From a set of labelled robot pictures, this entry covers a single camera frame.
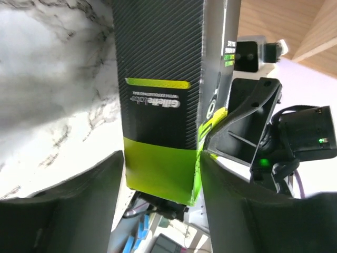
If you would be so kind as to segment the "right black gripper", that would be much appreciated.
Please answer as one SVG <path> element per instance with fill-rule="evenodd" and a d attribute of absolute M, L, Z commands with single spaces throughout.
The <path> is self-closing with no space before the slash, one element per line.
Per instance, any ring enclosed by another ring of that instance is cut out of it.
<path fill-rule="evenodd" d="M 207 135 L 206 151 L 251 166 L 250 183 L 278 194 L 292 197 L 296 178 L 304 196 L 300 163 L 336 157 L 331 108 L 295 105 L 271 118 L 281 90 L 278 79 L 234 79 L 229 113 Z"/>

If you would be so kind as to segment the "wooden two-tier shelf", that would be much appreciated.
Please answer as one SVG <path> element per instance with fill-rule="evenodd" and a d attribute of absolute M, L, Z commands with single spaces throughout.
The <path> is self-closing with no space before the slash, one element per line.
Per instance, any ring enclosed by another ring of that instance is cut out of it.
<path fill-rule="evenodd" d="M 289 60 L 336 77 L 336 1 L 242 1 L 239 35 L 284 39 Z"/>

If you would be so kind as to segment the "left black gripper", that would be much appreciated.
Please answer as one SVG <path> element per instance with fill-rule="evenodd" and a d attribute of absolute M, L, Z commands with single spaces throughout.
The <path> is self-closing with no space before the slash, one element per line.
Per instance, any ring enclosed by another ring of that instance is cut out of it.
<path fill-rule="evenodd" d="M 148 208 L 145 211 L 136 212 L 136 202 L 138 200 L 144 200 L 145 204 L 148 204 Z M 166 219 L 184 221 L 184 215 L 189 211 L 189 207 L 183 204 L 179 204 L 173 201 L 165 200 L 147 193 L 136 191 L 128 204 L 122 218 L 131 219 L 141 215 L 149 215 L 157 213 Z"/>

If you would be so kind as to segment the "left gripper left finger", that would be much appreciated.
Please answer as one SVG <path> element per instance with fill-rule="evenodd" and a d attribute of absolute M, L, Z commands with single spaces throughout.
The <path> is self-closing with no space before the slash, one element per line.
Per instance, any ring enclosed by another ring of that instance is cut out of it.
<path fill-rule="evenodd" d="M 1 252 L 107 252 L 124 157 L 116 151 L 30 198 L 1 201 Z"/>

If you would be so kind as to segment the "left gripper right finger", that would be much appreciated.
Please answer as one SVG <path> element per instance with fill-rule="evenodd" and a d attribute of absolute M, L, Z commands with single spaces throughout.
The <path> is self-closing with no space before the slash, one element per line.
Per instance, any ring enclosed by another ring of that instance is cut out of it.
<path fill-rule="evenodd" d="M 200 156 L 214 252 L 336 252 L 336 193 L 289 198 Z"/>

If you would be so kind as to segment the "black green Gillette box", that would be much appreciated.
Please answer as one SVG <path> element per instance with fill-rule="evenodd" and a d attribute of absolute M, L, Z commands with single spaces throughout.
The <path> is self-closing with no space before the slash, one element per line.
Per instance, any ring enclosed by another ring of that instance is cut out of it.
<path fill-rule="evenodd" d="M 204 140 L 227 115 L 240 1 L 113 1 L 131 189 L 192 206 Z"/>

